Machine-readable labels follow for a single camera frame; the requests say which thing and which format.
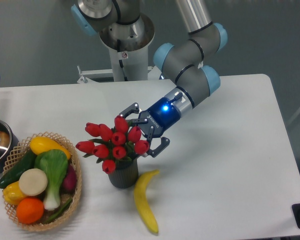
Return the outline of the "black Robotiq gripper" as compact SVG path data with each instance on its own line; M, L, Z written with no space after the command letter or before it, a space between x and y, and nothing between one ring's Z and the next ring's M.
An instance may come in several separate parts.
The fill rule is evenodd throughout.
M139 113L139 104L134 102L118 115L123 117L129 125L139 125L146 142L149 144L148 151L143 153L142 156L144 158L147 156L155 158L170 145L170 139L162 135L181 118L181 115L166 97L162 97L147 110ZM131 114L139 114L139 116L138 118L127 119ZM155 149L150 148L153 138L160 138L160 144Z

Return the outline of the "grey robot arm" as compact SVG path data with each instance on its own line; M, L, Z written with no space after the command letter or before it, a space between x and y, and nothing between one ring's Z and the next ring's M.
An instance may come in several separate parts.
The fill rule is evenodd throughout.
M212 21L203 0L178 0L176 4L188 40L181 46L165 43L153 56L155 66L175 88L147 110L140 110L134 103L121 113L123 117L138 114L132 124L141 128L148 143L161 139L157 148L146 151L152 157L170 143L163 137L164 131L220 87L217 72L209 66L200 67L200 63L228 41L226 30ZM151 19L141 13L138 0L78 0L71 13L87 35L100 36L109 51L116 82L148 78L148 47L155 29Z

